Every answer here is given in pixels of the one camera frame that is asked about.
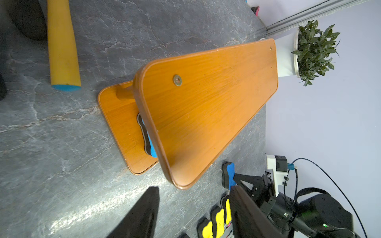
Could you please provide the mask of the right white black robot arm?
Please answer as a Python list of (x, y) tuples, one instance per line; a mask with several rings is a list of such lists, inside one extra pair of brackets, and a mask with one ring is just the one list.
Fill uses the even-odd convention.
[(357, 238), (353, 215), (323, 189), (308, 187), (295, 199), (276, 194), (272, 179), (235, 174), (230, 187), (236, 238)]

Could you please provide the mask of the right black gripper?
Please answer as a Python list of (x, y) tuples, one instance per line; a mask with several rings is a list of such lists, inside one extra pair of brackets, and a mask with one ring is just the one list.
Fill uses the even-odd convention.
[(284, 193), (275, 191), (275, 184), (268, 174), (249, 176), (235, 174), (234, 181), (251, 197), (281, 235), (294, 235), (292, 223), (297, 216), (298, 203)]

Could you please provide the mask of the orange wooden two-tier shelf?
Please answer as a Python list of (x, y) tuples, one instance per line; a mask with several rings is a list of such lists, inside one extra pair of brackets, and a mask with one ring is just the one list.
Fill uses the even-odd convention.
[[(127, 167), (159, 164), (192, 187), (278, 89), (273, 39), (143, 65), (132, 81), (104, 88), (98, 104)], [(140, 113), (158, 158), (146, 154)]]

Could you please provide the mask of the potted green plant white pot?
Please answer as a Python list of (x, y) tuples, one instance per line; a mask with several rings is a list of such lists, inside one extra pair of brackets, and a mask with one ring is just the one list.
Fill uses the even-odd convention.
[(275, 40), (278, 77), (296, 76), (304, 86), (310, 86), (320, 76), (334, 69), (332, 55), (340, 43), (334, 25), (325, 30), (318, 21), (308, 21), (295, 32)]

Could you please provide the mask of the yellow eraser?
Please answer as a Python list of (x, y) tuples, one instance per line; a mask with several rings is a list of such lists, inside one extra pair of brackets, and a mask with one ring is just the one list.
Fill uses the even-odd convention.
[(231, 208), (230, 208), (230, 199), (229, 199), (229, 194), (225, 193), (222, 195), (222, 198), (220, 200), (220, 205), (222, 209), (224, 210), (224, 223), (229, 226), (232, 221), (232, 216), (231, 216)]
[(197, 235), (198, 238), (213, 238), (213, 223), (206, 217), (200, 219), (197, 225)]
[(215, 205), (210, 213), (210, 218), (212, 221), (212, 233), (214, 238), (221, 238), (224, 234), (224, 209)]

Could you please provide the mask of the blue eraser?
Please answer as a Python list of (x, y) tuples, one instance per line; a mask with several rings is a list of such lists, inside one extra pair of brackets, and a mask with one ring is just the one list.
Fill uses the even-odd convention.
[(153, 158), (158, 158), (156, 151), (155, 151), (155, 148), (153, 147), (153, 143), (150, 139), (150, 136), (148, 134), (148, 131), (146, 129), (146, 126), (144, 124), (144, 121), (143, 121), (140, 113), (138, 113), (138, 115), (137, 115), (137, 122), (138, 122), (138, 124), (141, 128), (141, 131), (142, 131), (143, 140), (144, 140), (144, 150), (145, 150), (146, 154), (153, 157)]
[(230, 190), (232, 186), (236, 185), (234, 181), (235, 165), (232, 162), (225, 162), (222, 165), (222, 185), (225, 189)]

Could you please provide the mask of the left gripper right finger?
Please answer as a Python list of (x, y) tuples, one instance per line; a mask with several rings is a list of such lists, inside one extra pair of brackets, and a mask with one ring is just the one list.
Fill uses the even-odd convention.
[(235, 185), (230, 189), (229, 199), (235, 238), (287, 238), (288, 232), (281, 232), (261, 211), (260, 207), (269, 202), (275, 193), (270, 186), (254, 186), (247, 191)]

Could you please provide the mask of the blue garden hand rake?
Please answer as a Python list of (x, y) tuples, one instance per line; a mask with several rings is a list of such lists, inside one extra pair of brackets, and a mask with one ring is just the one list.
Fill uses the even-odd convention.
[(68, 0), (47, 1), (47, 32), (51, 86), (66, 92), (81, 89)]

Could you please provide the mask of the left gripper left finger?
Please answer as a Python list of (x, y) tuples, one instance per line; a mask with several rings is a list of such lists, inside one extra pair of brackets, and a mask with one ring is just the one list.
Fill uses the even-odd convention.
[(151, 186), (108, 235), (109, 238), (152, 238), (160, 203), (159, 187)]

